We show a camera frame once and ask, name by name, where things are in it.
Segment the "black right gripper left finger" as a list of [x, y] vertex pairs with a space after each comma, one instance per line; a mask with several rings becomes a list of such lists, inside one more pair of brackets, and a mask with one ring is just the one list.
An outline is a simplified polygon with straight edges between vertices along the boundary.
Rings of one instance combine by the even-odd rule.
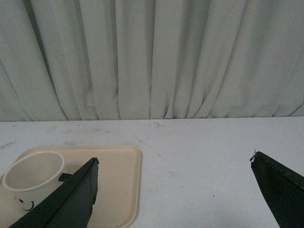
[[86, 228], [98, 190], [97, 158], [91, 158], [12, 228]]

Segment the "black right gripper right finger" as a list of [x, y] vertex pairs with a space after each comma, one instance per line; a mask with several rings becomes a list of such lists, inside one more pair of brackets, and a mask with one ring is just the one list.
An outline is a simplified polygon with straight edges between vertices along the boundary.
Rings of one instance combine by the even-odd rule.
[[250, 159], [260, 191], [281, 228], [304, 226], [304, 177], [262, 152]]

